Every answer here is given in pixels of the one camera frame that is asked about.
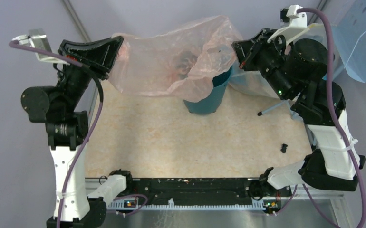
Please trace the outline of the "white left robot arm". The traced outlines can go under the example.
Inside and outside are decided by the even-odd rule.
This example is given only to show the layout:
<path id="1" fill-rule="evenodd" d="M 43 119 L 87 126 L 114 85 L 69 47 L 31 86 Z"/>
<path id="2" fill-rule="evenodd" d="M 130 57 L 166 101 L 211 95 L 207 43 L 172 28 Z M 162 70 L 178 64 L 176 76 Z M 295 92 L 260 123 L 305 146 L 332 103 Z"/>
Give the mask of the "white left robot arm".
<path id="1" fill-rule="evenodd" d="M 29 87 L 20 99 L 30 122 L 45 124 L 55 166 L 56 207 L 46 222 L 48 228 L 97 228 L 117 195 L 129 196 L 134 190 L 131 173 L 116 170 L 95 191 L 86 193 L 84 147 L 98 118 L 90 123 L 87 111 L 75 110 L 91 81 L 99 98 L 104 98 L 101 81 L 108 78 L 123 41 L 121 36 L 89 43 L 64 40 L 57 53 L 44 35 L 23 35 L 10 42 L 12 48 L 36 53 L 39 61 L 62 65 L 56 85 Z"/>

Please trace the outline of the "pink plastic trash bag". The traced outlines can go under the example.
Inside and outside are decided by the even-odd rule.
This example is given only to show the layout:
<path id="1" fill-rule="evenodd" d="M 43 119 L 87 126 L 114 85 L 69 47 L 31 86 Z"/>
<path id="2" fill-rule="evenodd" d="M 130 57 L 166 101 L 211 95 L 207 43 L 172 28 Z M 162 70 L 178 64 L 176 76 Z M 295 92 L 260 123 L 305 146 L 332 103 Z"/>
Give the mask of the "pink plastic trash bag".
<path id="1" fill-rule="evenodd" d="M 175 96 L 199 102 L 213 90 L 213 79 L 237 57 L 232 43 L 242 39 L 227 16 L 189 22 L 150 38 L 123 34 L 109 82 L 121 93 Z"/>

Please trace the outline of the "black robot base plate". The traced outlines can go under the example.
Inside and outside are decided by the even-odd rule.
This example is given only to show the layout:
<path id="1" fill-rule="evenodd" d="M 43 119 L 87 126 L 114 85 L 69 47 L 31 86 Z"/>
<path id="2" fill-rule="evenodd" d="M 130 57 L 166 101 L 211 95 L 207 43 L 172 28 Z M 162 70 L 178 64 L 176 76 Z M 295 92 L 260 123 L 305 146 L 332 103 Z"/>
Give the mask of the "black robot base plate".
<path id="1" fill-rule="evenodd" d="M 289 197 L 292 191 L 263 187 L 257 178 L 140 178 L 129 180 L 120 196 L 131 194 L 145 195 L 148 206 L 169 200 L 177 206 L 233 206 Z"/>

